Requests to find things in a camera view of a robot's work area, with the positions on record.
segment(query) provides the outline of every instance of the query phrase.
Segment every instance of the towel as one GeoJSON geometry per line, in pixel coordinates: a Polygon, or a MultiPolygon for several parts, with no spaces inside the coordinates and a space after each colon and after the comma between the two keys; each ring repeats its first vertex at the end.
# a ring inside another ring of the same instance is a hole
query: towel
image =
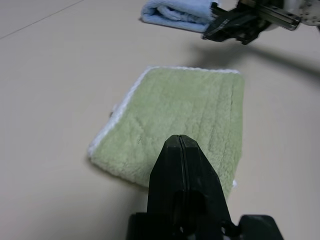
{"type": "Polygon", "coordinates": [[[90,144],[89,158],[148,187],[165,141],[187,135],[198,142],[227,198],[241,157],[243,94],[244,80],[235,70],[150,67],[90,144]]]}
{"type": "Polygon", "coordinates": [[[218,0],[148,0],[141,10],[145,23],[203,33],[214,20],[210,5],[218,0]]]}

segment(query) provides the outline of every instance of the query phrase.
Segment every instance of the beige floor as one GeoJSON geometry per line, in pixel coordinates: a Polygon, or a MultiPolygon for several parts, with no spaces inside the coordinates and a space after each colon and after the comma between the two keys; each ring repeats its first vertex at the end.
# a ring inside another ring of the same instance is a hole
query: beige floor
{"type": "Polygon", "coordinates": [[[270,214],[287,240],[319,238],[315,28],[278,28],[243,47],[143,24],[145,0],[77,2],[0,3],[1,240],[124,239],[129,215],[146,209],[147,196],[91,167],[86,150],[149,65],[243,73],[243,156],[228,200],[232,218],[270,214]]]}

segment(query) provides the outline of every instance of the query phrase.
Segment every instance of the folded towel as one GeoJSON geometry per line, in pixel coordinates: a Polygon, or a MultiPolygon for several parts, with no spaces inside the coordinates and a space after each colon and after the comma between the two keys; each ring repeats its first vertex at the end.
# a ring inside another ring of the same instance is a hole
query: folded towel
{"type": "Polygon", "coordinates": [[[90,144],[93,164],[147,187],[171,135],[196,140],[227,197],[242,149],[244,80],[235,70],[151,67],[90,144]]]}
{"type": "Polygon", "coordinates": [[[148,0],[141,11],[142,21],[203,33],[214,20],[210,5],[219,0],[148,0]]]}

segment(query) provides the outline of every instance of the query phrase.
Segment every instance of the green microfiber cloth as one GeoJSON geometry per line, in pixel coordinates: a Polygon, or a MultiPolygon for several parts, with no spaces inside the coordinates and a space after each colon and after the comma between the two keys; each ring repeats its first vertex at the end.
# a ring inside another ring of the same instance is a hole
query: green microfiber cloth
{"type": "Polygon", "coordinates": [[[244,79],[235,70],[150,67],[89,146],[90,160],[147,187],[171,135],[196,140],[227,198],[242,152],[244,79]]]}

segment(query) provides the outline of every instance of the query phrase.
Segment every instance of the white towel edge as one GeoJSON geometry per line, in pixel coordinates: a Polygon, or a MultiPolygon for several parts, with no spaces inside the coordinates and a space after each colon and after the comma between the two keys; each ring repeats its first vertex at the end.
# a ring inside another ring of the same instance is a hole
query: white towel edge
{"type": "Polygon", "coordinates": [[[90,143],[88,148],[88,156],[92,157],[94,151],[100,144],[101,140],[112,130],[115,125],[119,122],[121,117],[123,116],[128,103],[131,100],[131,97],[134,95],[134,92],[139,87],[142,79],[145,77],[145,75],[152,69],[158,69],[158,68],[166,68],[166,69],[182,69],[182,70],[197,70],[197,71],[203,71],[203,72],[211,72],[211,73],[223,73],[223,74],[240,74],[239,71],[234,69],[203,69],[199,67],[186,67],[186,66],[149,66],[146,68],[146,70],[139,76],[137,81],[133,84],[129,92],[124,96],[124,99],[122,100],[121,104],[116,108],[116,110],[112,113],[112,116],[110,117],[109,121],[106,123],[106,125],[100,130],[100,132],[97,134],[97,136],[93,139],[93,141],[90,143]]]}

